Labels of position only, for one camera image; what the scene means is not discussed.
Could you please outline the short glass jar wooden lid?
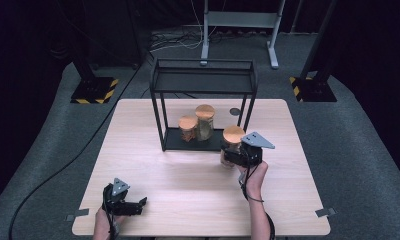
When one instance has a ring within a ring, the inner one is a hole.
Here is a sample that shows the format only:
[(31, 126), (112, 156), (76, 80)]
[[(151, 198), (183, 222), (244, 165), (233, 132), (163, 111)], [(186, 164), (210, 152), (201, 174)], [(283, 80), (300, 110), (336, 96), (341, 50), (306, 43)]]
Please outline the short glass jar wooden lid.
[(178, 126), (181, 131), (182, 140), (189, 142), (196, 138), (197, 118), (195, 116), (182, 116), (179, 119)]

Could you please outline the black metal shelf rack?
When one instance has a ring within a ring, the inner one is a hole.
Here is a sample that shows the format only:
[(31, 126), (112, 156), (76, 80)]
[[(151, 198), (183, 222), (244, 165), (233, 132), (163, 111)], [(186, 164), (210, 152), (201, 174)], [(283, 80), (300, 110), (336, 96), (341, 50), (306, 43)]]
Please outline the black metal shelf rack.
[(168, 125), (165, 94), (240, 96), (237, 126), (244, 123), (246, 131), (258, 89), (256, 65), (253, 60), (209, 59), (202, 65), (200, 59), (156, 58), (149, 89), (163, 151), (219, 151), (222, 128), (215, 129), (209, 140), (185, 141), (180, 127)]

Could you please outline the person's left hand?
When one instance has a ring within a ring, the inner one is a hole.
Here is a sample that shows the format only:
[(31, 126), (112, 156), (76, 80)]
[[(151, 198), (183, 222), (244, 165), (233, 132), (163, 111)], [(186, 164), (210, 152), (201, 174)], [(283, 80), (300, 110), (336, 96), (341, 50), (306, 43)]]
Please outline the person's left hand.
[(110, 225), (106, 212), (99, 208), (95, 214), (93, 240), (110, 240)]

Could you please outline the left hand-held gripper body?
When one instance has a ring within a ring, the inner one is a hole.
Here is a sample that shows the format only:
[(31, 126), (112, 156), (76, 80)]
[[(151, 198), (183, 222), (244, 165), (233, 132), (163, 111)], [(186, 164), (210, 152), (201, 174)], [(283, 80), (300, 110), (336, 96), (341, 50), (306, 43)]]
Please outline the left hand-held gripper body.
[(119, 178), (115, 178), (103, 190), (102, 209), (115, 216), (140, 215), (143, 208), (138, 202), (127, 202), (125, 200), (130, 186)]

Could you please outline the glass jar of brown spices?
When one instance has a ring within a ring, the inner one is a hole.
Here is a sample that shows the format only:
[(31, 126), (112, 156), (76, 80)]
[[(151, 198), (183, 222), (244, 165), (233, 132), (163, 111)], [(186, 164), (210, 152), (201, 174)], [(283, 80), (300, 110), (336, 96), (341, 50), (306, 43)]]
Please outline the glass jar of brown spices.
[[(231, 125), (229, 127), (226, 127), (223, 130), (223, 134), (222, 134), (223, 140), (222, 141), (225, 141), (228, 143), (241, 143), (241, 138), (244, 135), (245, 135), (245, 131), (241, 127), (239, 127), (237, 125)], [(224, 166), (222, 163), (221, 163), (221, 165), (225, 168), (233, 168), (234, 167), (234, 165), (233, 166)]]

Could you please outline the black stand with striped base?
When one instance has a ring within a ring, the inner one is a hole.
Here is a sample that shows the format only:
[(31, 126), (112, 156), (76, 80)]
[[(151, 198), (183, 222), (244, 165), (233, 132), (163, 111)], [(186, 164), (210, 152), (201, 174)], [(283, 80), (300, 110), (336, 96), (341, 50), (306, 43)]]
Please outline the black stand with striped base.
[(298, 102), (336, 102), (337, 99), (328, 85), (328, 78), (334, 63), (322, 57), (318, 64), (318, 51), (323, 49), (322, 41), (338, 0), (331, 0), (323, 23), (306, 63), (299, 77), (290, 77), (290, 84)]
[(51, 2), (60, 21), (60, 28), (70, 57), (81, 78), (71, 96), (71, 101), (80, 104), (107, 103), (114, 93), (118, 80), (113, 77), (97, 77), (94, 75), (60, 2), (58, 0), (51, 0)]

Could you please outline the grey metal pole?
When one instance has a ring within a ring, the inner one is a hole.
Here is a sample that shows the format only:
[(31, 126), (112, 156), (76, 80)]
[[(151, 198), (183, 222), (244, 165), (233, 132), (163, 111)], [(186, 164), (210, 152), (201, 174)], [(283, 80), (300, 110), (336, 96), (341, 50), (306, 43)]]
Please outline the grey metal pole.
[(304, 2), (304, 0), (298, 0), (298, 4), (296, 6), (296, 11), (295, 11), (295, 15), (293, 17), (293, 22), (292, 22), (292, 25), (291, 25), (290, 33), (295, 33), (296, 32), (297, 21), (299, 19), (299, 15), (300, 15), (300, 12), (301, 12), (302, 7), (303, 7), (303, 2)]

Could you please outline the glass jar of dried leaves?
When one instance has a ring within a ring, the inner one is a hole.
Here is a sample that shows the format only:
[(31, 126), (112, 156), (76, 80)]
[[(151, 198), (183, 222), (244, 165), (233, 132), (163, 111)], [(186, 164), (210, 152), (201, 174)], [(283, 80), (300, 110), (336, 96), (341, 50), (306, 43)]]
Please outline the glass jar of dried leaves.
[(197, 139), (206, 141), (212, 137), (214, 132), (215, 109), (211, 105), (202, 104), (195, 109), (195, 114), (197, 117)]

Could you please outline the grey metal stand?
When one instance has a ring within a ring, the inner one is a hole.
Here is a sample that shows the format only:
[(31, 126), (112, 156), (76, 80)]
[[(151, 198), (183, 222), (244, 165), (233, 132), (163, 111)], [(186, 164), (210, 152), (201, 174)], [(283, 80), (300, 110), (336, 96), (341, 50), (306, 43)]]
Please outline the grey metal stand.
[(279, 68), (279, 63), (275, 51), (275, 43), (279, 32), (286, 0), (279, 0), (278, 10), (272, 13), (226, 12), (223, 10), (211, 11), (209, 9), (209, 0), (203, 0), (203, 2), (203, 44), (200, 60), (201, 66), (206, 66), (208, 63), (210, 27), (241, 27), (272, 30), (271, 38), (266, 43), (266, 48), (268, 51), (271, 68)]

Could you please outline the grey table edge bracket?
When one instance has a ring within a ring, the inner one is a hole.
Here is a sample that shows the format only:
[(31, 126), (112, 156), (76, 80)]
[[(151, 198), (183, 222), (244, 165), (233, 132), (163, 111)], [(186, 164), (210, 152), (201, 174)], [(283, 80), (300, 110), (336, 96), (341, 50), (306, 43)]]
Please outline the grey table edge bracket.
[(89, 214), (89, 208), (86, 208), (86, 209), (78, 209), (78, 210), (74, 211), (72, 214), (68, 214), (68, 215), (65, 217), (65, 221), (67, 221), (67, 222), (72, 222), (72, 221), (74, 221), (77, 217), (86, 216), (86, 215), (88, 215), (88, 214)]
[(315, 211), (317, 217), (330, 217), (337, 213), (335, 208), (323, 208)]

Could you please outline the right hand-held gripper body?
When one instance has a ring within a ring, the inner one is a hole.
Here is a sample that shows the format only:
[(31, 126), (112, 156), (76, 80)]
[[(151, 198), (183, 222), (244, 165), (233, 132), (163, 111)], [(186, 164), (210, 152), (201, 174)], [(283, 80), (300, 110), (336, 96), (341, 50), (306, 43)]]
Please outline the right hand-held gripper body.
[(275, 145), (260, 135), (252, 132), (241, 138), (239, 160), (237, 165), (243, 167), (257, 166), (263, 161), (263, 149), (274, 149)]

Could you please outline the person's right hand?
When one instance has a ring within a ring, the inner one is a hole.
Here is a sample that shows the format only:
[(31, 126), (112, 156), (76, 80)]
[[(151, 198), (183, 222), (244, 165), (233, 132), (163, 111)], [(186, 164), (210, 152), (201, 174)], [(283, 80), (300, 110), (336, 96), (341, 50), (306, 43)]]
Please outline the person's right hand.
[(238, 182), (244, 197), (247, 200), (251, 198), (263, 202), (261, 189), (268, 170), (268, 164), (263, 161), (259, 165), (251, 168), (238, 166), (237, 169), (240, 172)]

